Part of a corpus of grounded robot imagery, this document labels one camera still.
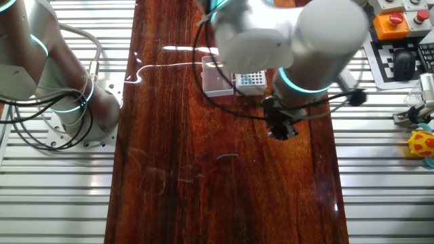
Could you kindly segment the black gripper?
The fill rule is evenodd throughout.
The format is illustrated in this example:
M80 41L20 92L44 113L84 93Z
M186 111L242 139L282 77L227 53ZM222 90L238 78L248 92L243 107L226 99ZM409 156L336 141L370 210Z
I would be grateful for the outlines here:
M269 137L276 140L289 140L298 135L298 130L294 127L298 120L280 110L281 106L276 96L269 96L262 103Z

